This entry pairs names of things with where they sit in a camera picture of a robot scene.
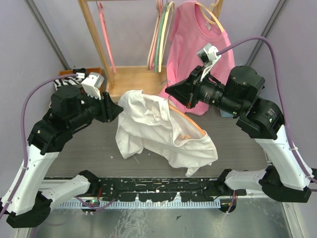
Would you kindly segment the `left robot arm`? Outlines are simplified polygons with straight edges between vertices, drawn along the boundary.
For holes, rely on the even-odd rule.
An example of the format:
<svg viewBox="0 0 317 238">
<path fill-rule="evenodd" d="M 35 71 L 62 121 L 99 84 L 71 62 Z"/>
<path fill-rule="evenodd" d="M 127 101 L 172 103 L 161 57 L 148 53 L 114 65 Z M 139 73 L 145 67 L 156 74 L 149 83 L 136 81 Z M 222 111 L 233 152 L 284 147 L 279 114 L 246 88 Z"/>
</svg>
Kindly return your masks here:
<svg viewBox="0 0 317 238">
<path fill-rule="evenodd" d="M 51 108 L 32 128 L 28 137 L 26 161 L 16 178 L 17 190 L 9 189 L 0 200 L 1 211 L 12 228 L 34 228 L 40 225 L 51 210 L 72 197 L 99 192 L 99 179 L 88 170 L 50 189 L 40 190 L 40 185 L 65 144 L 73 135 L 88 127 L 93 120 L 111 122 L 123 107 L 115 104 L 108 92 L 99 98 L 81 93 L 75 86 L 63 86 L 51 96 Z"/>
</svg>

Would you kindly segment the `yellow hanger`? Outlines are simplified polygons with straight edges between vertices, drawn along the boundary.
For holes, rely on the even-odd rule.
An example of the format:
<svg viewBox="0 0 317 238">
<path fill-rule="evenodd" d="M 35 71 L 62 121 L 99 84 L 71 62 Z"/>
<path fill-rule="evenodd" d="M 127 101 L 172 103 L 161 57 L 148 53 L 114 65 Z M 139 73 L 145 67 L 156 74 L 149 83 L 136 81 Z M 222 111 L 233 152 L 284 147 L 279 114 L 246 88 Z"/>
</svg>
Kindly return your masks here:
<svg viewBox="0 0 317 238">
<path fill-rule="evenodd" d="M 162 21 L 159 27 L 159 42 L 158 42 L 158 59 L 155 61 L 157 64 L 157 70 L 159 73 L 161 73 L 162 68 L 162 60 L 164 55 L 164 50 L 166 46 L 166 41 L 171 25 L 171 21 L 173 18 L 173 12 L 174 12 L 174 2 L 171 1 L 169 3 L 166 3 L 166 5 L 163 7 L 163 14 L 162 14 Z"/>
</svg>

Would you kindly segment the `white t shirt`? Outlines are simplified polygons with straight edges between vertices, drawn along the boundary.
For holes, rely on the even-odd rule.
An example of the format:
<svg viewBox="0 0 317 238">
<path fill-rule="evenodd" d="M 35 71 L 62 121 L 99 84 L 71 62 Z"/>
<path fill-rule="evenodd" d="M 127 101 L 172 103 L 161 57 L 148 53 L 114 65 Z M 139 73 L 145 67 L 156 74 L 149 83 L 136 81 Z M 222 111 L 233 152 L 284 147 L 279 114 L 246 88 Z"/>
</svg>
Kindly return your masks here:
<svg viewBox="0 0 317 238">
<path fill-rule="evenodd" d="M 142 90 L 125 92 L 118 101 L 115 140 L 124 159 L 144 149 L 167 159 L 173 168 L 186 168 L 191 177 L 201 167 L 218 160 L 216 146 L 208 133 L 202 136 L 186 119 L 169 108 L 167 99 Z M 181 139 L 185 134 L 192 139 Z"/>
</svg>

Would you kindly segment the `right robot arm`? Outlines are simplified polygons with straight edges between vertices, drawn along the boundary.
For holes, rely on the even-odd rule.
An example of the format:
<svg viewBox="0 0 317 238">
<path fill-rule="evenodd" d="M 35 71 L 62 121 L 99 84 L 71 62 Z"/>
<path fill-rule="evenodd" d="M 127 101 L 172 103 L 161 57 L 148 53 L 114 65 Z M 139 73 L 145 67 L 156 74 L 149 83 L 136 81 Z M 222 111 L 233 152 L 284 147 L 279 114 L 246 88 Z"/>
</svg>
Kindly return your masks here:
<svg viewBox="0 0 317 238">
<path fill-rule="evenodd" d="M 236 125 L 263 148 L 271 161 L 259 171 L 224 170 L 217 179 L 219 193 L 258 190 L 275 201 L 306 203 L 312 193 L 309 184 L 317 171 L 300 167 L 303 160 L 289 145 L 281 109 L 259 96 L 264 78 L 249 66 L 236 66 L 222 84 L 211 74 L 203 75 L 203 70 L 202 66 L 196 67 L 187 79 L 168 86 L 166 93 L 188 109 L 203 102 L 232 114 Z"/>
</svg>

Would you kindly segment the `orange hanger with metal hook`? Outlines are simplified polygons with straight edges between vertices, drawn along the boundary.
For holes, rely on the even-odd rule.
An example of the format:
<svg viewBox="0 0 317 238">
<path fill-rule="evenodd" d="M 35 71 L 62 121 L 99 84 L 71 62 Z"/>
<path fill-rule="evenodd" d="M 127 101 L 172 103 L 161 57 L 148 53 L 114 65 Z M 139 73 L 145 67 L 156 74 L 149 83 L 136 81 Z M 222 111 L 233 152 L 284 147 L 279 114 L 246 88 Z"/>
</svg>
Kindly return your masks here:
<svg viewBox="0 0 317 238">
<path fill-rule="evenodd" d="M 171 83 L 172 85 L 174 85 L 173 82 L 169 81 L 169 80 L 164 80 L 161 83 L 159 83 L 159 85 L 162 85 L 166 83 L 166 87 L 168 86 L 168 83 Z M 184 113 L 182 113 L 180 110 L 177 109 L 177 107 L 174 105 L 174 103 L 170 100 L 170 96 L 168 96 L 168 104 L 169 104 L 169 108 L 178 113 L 179 115 L 181 115 L 184 119 L 186 119 L 194 128 L 196 128 L 196 130 L 198 130 L 198 132 L 202 135 L 205 136 L 206 132 L 204 130 L 202 130 L 191 118 L 189 118 L 187 115 L 185 115 Z M 191 136 L 185 134 L 184 136 L 182 135 L 178 135 L 178 137 L 180 137 L 181 139 L 185 140 L 185 139 L 192 139 Z"/>
</svg>

